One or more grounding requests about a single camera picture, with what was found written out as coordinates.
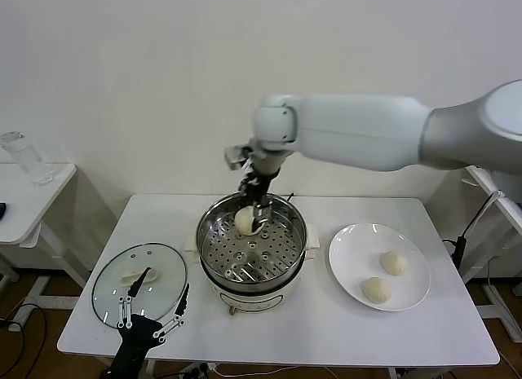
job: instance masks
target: steamed bun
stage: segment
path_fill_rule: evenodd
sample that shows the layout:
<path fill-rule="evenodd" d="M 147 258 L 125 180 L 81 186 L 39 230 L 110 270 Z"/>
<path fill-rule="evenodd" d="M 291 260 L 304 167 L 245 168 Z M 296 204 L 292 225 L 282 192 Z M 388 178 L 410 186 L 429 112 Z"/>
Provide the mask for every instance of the steamed bun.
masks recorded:
<path fill-rule="evenodd" d="M 263 226 L 260 226 L 256 231 L 252 231 L 252 222 L 254 221 L 254 207 L 252 205 L 239 209 L 234 217 L 236 229 L 242 235 L 255 235 L 261 231 Z"/>
<path fill-rule="evenodd" d="M 387 302 L 392 297 L 390 286 L 380 277 L 371 277 L 363 281 L 361 289 L 369 300 L 377 304 Z"/>
<path fill-rule="evenodd" d="M 381 255 L 380 262 L 383 269 L 391 275 L 403 275 L 409 267 L 408 259 L 396 251 L 388 251 Z"/>

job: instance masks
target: wooden floor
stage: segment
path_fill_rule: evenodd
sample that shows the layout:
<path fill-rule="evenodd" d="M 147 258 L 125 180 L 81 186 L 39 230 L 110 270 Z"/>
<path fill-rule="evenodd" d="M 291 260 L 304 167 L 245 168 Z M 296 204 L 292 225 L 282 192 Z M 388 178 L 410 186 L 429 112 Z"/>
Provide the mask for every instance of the wooden floor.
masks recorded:
<path fill-rule="evenodd" d="M 27 294 L 35 275 L 23 275 L 20 281 L 8 287 L 8 290 L 0 298 L 0 318 L 5 317 L 9 311 Z M 512 310 L 513 315 L 522 324 L 522 303 L 511 294 L 512 285 L 496 284 L 505 302 Z M 487 304 L 486 296 L 481 292 L 480 286 L 472 284 L 468 287 L 471 296 L 476 304 Z M 79 296 L 80 288 L 67 276 L 58 275 L 51 278 L 46 294 Z M 48 334 L 40 358 L 29 376 L 29 379 L 96 379 L 105 366 L 97 359 L 74 355 L 65 355 L 56 349 L 56 343 L 60 337 L 62 328 L 67 322 L 70 311 L 46 310 L 48 322 Z M 486 327 L 492 335 L 497 348 L 514 364 L 515 368 L 522 373 L 522 345 L 511 342 L 504 327 L 498 320 L 486 320 Z M 42 318 L 35 311 L 25 326 L 26 345 L 24 355 L 13 371 L 6 379 L 24 379 L 34 356 L 38 352 L 40 341 L 42 340 Z M 15 360 L 21 347 L 19 333 L 9 333 L 6 328 L 0 328 L 0 374 L 7 369 Z M 185 363 L 157 363 L 155 376 L 159 377 L 169 372 L 177 372 L 183 368 Z M 241 365 L 222 365 L 219 371 L 224 374 L 239 374 L 247 372 L 266 372 L 274 369 L 267 366 L 241 366 Z M 339 379 L 385 379 L 388 377 L 387 371 L 380 368 L 332 368 Z M 516 375 L 510 370 L 505 361 L 495 367 L 481 368 L 455 368 L 453 370 L 457 379 L 510 379 Z M 216 379 L 216 374 L 210 374 L 211 379 Z M 333 377 L 323 368 L 296 368 L 271 375 L 271 379 L 282 378 L 301 378 L 301 379 L 332 379 Z M 446 373 L 445 379 L 451 378 Z"/>

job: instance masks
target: glass lid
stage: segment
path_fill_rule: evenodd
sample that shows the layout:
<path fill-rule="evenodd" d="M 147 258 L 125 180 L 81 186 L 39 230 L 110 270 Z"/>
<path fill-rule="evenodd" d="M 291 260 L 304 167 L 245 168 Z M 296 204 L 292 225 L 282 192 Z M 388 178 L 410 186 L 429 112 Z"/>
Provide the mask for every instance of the glass lid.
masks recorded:
<path fill-rule="evenodd" d="M 92 306 L 104 324 L 116 328 L 118 298 L 127 296 L 131 284 L 147 267 L 151 270 L 132 300 L 132 313 L 159 320 L 172 309 L 187 283 L 185 261 L 170 246 L 137 245 L 109 262 L 92 289 Z"/>

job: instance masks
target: white robotic arm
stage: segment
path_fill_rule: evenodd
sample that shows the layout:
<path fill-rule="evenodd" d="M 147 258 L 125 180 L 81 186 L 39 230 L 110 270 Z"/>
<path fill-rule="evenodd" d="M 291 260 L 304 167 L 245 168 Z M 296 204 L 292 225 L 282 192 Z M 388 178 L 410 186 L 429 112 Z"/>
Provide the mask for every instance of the white robotic arm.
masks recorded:
<path fill-rule="evenodd" d="M 367 170 L 479 165 L 522 175 L 522 81 L 436 109 L 403 96 L 272 95 L 254 113 L 253 129 L 249 144 L 225 156 L 233 170 L 251 161 L 243 188 L 253 188 L 254 203 L 292 152 Z"/>

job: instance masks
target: white side table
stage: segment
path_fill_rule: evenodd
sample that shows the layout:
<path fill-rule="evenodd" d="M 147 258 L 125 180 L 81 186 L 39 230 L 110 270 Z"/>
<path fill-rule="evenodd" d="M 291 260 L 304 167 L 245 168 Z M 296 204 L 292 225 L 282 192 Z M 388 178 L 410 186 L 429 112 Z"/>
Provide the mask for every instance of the white side table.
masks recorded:
<path fill-rule="evenodd" d="M 271 310 L 230 316 L 201 264 L 182 252 L 188 234 L 218 196 L 134 195 L 100 256 L 58 341 L 65 353 L 114 356 L 121 338 L 99 320 L 91 292 L 114 257 L 159 242 L 187 259 L 185 325 L 148 359 L 337 367 L 423 367 L 408 378 L 435 377 L 454 366 L 488 365 L 498 353 L 426 210 L 412 198 L 294 197 L 317 229 L 321 251 L 306 261 L 300 285 Z M 351 223 L 380 223 L 404 233 L 431 270 L 431 289 L 415 308 L 377 311 L 347 295 L 326 265 L 334 234 Z"/>
<path fill-rule="evenodd" d="M 39 234 L 47 243 L 43 245 L 47 253 L 83 287 L 89 278 L 89 272 L 42 221 L 45 212 L 74 176 L 76 166 L 63 164 L 51 165 L 51 168 L 53 181 L 46 186 L 35 187 L 18 165 L 0 164 L 0 201 L 7 204 L 6 213 L 0 220 L 0 245 L 23 244 L 31 234 Z M 5 279 L 4 285 L 8 280 L 17 281 L 18 275 L 4 262 L 0 263 L 0 273 L 6 276 L 2 279 Z M 38 277 L 26 302 L 36 303 L 42 308 L 72 310 L 77 301 L 76 297 L 41 296 L 49 279 Z M 30 306 L 20 308 L 13 320 L 24 325 L 32 309 Z M 20 331 L 17 326 L 10 327 L 10 330 Z"/>

